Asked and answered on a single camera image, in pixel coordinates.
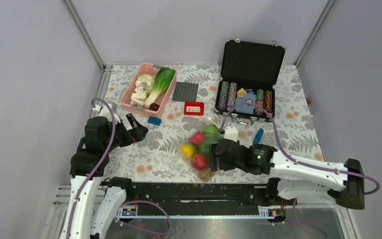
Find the clear zip top bag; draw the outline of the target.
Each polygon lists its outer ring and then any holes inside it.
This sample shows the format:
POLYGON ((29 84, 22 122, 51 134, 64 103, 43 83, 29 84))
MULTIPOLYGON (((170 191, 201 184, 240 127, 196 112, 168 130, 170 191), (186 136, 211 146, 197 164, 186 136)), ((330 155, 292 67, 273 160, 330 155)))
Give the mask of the clear zip top bag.
POLYGON ((208 167, 206 169, 203 169, 203 170, 196 170, 192 167, 191 165, 191 158, 187 158, 185 156, 183 156, 181 153, 180 153, 180 145, 184 142, 190 142, 189 141, 189 138, 194 134, 196 133, 197 131, 201 131, 202 132, 202 128, 207 125, 207 124, 214 124, 218 127, 219 129, 219 139, 217 140, 217 142, 221 139, 221 135, 222 135, 222 130, 220 129, 220 125, 217 124, 213 118, 211 117, 208 117, 208 118, 205 118, 201 123, 199 123, 197 125, 197 128, 196 129, 193 129, 191 132, 192 134, 185 138, 185 140, 183 140, 178 146, 177 146, 177 154, 179 155, 179 157, 189 166, 191 172, 193 172, 199 180, 201 180, 202 182, 208 182, 214 175, 214 173, 211 171, 210 169, 210 162, 208 163, 208 167))

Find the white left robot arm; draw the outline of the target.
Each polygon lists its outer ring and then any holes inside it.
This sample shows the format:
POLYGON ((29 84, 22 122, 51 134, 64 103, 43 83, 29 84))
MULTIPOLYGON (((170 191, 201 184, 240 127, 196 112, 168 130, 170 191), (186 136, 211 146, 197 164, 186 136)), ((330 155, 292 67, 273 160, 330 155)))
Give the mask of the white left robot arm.
POLYGON ((127 205, 134 200, 132 180, 113 177, 101 205, 94 209, 109 153, 143 141, 149 131, 132 114, 126 117, 132 127, 129 130, 121 120, 112 122, 111 116, 87 121, 85 136, 71 159, 71 193, 61 239, 103 239, 121 204, 127 205))

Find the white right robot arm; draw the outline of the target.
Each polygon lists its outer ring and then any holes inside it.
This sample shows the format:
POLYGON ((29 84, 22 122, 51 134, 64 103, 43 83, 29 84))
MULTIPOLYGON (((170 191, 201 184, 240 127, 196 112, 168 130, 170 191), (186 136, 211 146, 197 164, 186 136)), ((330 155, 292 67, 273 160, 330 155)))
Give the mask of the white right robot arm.
POLYGON ((268 175, 259 197, 262 205, 272 206, 294 199, 335 202, 353 209, 365 208, 363 171, 358 160, 344 163, 315 162, 303 157, 290 159, 280 150, 254 144, 240 145, 221 139, 209 146, 212 171, 240 169, 253 175, 268 175))

